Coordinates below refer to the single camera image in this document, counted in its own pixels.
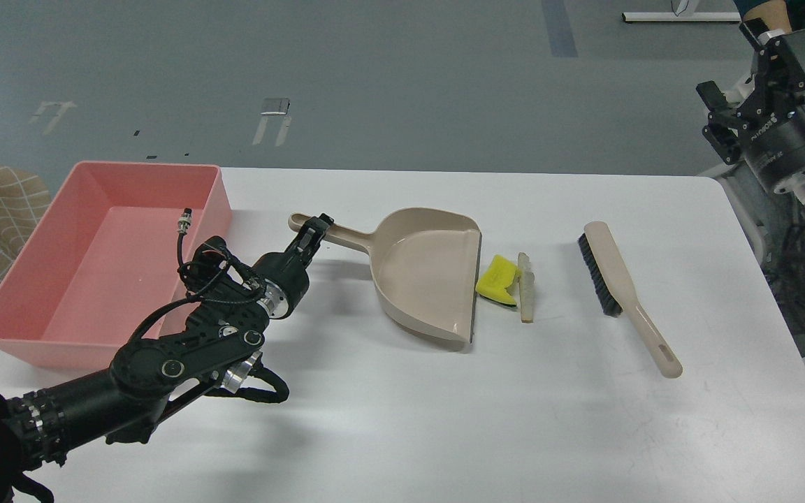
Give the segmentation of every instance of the yellow sponge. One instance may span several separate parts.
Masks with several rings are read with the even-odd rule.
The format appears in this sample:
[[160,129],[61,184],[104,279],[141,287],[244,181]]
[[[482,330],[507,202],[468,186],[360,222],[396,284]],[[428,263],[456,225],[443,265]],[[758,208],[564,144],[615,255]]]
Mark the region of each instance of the yellow sponge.
[[514,284],[514,280],[521,276],[521,270],[508,261],[502,255],[493,257],[489,268],[483,276],[477,280],[477,293],[489,300],[495,300],[501,305],[517,306],[517,300],[508,293],[508,287]]

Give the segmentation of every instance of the bristle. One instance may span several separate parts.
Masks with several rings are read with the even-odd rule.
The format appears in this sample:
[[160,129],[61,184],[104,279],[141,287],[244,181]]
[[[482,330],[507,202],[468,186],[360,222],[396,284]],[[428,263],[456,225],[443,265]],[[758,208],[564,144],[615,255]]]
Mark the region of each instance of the bristle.
[[588,274],[592,277],[592,283],[595,284],[595,294],[601,302],[601,311],[607,316],[620,316],[623,313],[623,307],[614,299],[611,291],[607,289],[607,284],[604,283],[604,277],[601,276],[601,271],[598,270],[598,264],[595,262],[595,255],[592,254],[592,247],[588,244],[586,235],[579,236],[579,251],[582,252],[582,260],[586,262],[588,267]]

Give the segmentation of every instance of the pink tray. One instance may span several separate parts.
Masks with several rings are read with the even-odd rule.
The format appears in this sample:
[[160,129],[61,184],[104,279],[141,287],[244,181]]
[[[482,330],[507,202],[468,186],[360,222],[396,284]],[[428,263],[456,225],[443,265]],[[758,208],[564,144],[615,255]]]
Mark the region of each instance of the pink tray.
[[[232,211],[217,166],[81,162],[0,284],[0,350],[42,367],[102,369],[148,314],[184,293],[185,257],[226,235]],[[182,331],[177,309],[148,337]]]

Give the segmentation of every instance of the floor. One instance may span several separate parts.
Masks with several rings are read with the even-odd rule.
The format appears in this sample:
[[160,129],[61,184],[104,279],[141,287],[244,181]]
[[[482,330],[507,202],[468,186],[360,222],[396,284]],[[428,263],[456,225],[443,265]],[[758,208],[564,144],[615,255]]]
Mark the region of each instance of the floor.
[[[695,175],[718,157],[694,87],[731,86],[750,47],[731,24],[621,19],[669,8],[0,2],[0,163],[53,191],[83,159]],[[253,144],[267,98],[291,102],[279,146],[280,118]]]

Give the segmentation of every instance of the dustpan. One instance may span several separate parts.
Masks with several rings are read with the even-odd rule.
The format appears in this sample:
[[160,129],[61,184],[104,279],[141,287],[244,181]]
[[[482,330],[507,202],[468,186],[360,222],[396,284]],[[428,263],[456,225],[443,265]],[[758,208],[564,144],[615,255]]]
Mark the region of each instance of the dustpan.
[[[297,231],[310,217],[294,213]],[[463,214],[407,207],[389,214],[373,233],[333,225],[326,241],[365,252],[384,312],[416,332],[470,343],[480,229]]]

